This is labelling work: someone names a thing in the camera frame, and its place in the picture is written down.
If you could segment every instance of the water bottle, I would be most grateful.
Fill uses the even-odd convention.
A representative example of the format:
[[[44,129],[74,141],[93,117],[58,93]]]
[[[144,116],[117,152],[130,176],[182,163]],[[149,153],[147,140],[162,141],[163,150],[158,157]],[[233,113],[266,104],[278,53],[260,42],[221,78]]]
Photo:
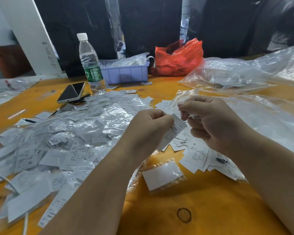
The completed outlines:
[[[77,37],[80,41],[80,59],[91,91],[94,94],[102,94],[106,91],[106,86],[100,70],[98,56],[88,42],[86,33],[79,33]]]

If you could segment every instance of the plastic bin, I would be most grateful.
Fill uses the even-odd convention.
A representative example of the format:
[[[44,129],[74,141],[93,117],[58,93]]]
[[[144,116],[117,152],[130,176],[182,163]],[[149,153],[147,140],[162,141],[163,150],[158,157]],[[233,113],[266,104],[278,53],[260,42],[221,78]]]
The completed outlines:
[[[149,60],[146,61],[145,65],[101,68],[101,72],[103,79],[108,85],[130,82],[148,82],[148,67]]]

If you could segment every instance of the cable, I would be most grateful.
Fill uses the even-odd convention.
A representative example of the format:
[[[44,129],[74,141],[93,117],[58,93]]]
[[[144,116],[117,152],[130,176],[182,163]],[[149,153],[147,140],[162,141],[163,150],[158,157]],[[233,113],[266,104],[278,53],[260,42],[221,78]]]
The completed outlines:
[[[12,189],[15,191],[15,193],[17,193],[18,195],[20,195],[21,193],[15,188],[15,186],[12,184],[12,182],[4,177],[4,176],[0,176],[0,179],[6,181],[11,187]],[[28,212],[25,213],[25,219],[24,219],[24,226],[23,226],[23,233],[22,235],[26,235],[27,232],[27,225],[28,225]]]

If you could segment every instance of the phone screen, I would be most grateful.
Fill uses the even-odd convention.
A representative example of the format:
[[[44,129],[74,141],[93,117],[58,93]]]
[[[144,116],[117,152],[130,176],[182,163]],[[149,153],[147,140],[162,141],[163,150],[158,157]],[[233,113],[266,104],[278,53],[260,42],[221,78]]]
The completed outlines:
[[[84,82],[68,85],[60,95],[58,101],[76,98],[80,95]]]

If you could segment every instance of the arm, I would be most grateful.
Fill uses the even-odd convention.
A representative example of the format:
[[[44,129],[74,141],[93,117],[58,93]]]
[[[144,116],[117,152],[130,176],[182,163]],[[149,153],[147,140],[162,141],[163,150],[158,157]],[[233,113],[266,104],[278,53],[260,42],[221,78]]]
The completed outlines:
[[[116,234],[134,170],[154,152],[173,123],[173,117],[161,110],[140,111],[114,148],[40,234]]]
[[[221,99],[197,96],[181,102],[179,109],[192,135],[231,158],[294,234],[294,153],[254,131]]]

